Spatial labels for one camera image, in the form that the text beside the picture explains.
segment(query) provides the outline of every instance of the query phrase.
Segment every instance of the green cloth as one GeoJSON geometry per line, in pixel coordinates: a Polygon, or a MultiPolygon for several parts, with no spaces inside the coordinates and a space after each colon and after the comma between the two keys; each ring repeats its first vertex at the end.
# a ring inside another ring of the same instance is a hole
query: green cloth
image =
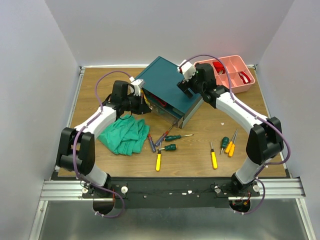
{"type": "Polygon", "coordinates": [[[129,115],[122,119],[107,126],[98,139],[114,154],[131,156],[132,153],[141,153],[150,127],[144,119],[135,120],[129,115]]]}

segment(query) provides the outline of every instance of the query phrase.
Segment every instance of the pink plastic basket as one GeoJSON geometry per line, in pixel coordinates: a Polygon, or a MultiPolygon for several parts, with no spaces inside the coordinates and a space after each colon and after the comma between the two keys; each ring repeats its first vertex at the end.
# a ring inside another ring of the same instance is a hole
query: pink plastic basket
{"type": "MultiPolygon", "coordinates": [[[[252,76],[251,72],[247,68],[245,62],[242,60],[242,58],[238,55],[233,55],[233,56],[225,56],[225,57],[220,57],[219,58],[223,64],[226,67],[226,70],[229,72],[230,78],[231,78],[231,83],[232,83],[232,92],[233,93],[241,93],[241,92],[246,92],[251,88],[251,86],[256,82],[254,77],[252,76]],[[244,84],[242,79],[239,76],[239,73],[245,72],[247,76],[250,78],[251,82],[244,84]]],[[[214,71],[214,76],[216,79],[216,83],[218,85],[224,85],[227,88],[229,88],[229,83],[228,83],[228,77],[227,74],[218,74],[217,70],[214,67],[213,62],[217,62],[215,59],[209,59],[209,60],[204,60],[204,61],[197,61],[196,63],[199,64],[210,64],[213,67],[214,71]]]]}

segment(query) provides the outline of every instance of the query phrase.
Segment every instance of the dark green screwdriver handle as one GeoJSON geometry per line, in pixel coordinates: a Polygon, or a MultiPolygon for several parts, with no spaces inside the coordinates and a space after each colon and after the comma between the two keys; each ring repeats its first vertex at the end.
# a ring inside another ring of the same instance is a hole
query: dark green screwdriver handle
{"type": "Polygon", "coordinates": [[[224,138],[222,138],[221,147],[225,149],[228,143],[229,143],[229,138],[225,136],[224,138]]]}
{"type": "Polygon", "coordinates": [[[181,138],[181,135],[174,135],[174,136],[166,136],[164,140],[166,142],[170,142],[170,141],[180,139],[180,138],[181,138]]]}
{"type": "Polygon", "coordinates": [[[170,145],[164,147],[165,151],[174,151],[176,149],[177,149],[177,146],[175,144],[170,144],[170,145]]]}

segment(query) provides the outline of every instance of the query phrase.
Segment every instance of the wooden tabletop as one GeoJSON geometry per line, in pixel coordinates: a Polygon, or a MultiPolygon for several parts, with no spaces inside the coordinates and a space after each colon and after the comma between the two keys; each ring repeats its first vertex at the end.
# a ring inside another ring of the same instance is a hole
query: wooden tabletop
{"type": "MultiPolygon", "coordinates": [[[[84,73],[79,95],[77,98],[71,127],[75,127],[90,117],[99,107],[94,88],[97,80],[104,74],[114,71],[125,71],[137,76],[143,68],[87,68],[84,73]]],[[[111,92],[115,80],[129,82],[122,73],[114,73],[102,80],[98,86],[98,95],[104,100],[111,92]]],[[[267,110],[262,98],[258,82],[247,92],[237,93],[236,96],[255,111],[266,115],[267,110]]],[[[170,127],[170,124],[159,116],[148,113],[133,115],[136,119],[145,119],[150,126],[150,134],[154,142],[170,127]]],[[[203,103],[183,129],[173,128],[170,135],[187,135],[172,141],[176,151],[162,151],[161,170],[156,171],[156,153],[152,153],[148,139],[144,142],[142,152],[132,156],[115,155],[99,140],[95,142],[95,163],[106,173],[114,177],[230,177],[236,172],[246,159],[246,145],[248,134],[224,112],[203,103]],[[226,154],[219,155],[223,137],[231,138],[238,129],[236,147],[233,157],[226,154]],[[218,169],[214,170],[211,162],[210,141],[216,152],[218,169]]],[[[278,155],[273,161],[281,161],[278,155]]],[[[60,169],[59,176],[74,177],[74,172],[60,169]]],[[[286,176],[283,165],[272,165],[264,169],[261,177],[286,176]]]]}

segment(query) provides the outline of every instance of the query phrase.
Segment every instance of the gray wall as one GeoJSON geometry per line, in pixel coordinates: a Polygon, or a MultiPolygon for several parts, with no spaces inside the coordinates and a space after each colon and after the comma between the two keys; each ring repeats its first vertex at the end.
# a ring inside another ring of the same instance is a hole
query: gray wall
{"type": "Polygon", "coordinates": [[[238,54],[256,64],[294,0],[45,0],[81,65],[178,64],[238,54]]]}
{"type": "Polygon", "coordinates": [[[282,121],[292,157],[287,165],[300,176],[306,204],[320,238],[320,2],[295,0],[265,51],[258,76],[271,115],[282,121]]]}
{"type": "Polygon", "coordinates": [[[43,0],[0,7],[0,239],[28,239],[79,68],[43,0]]]}

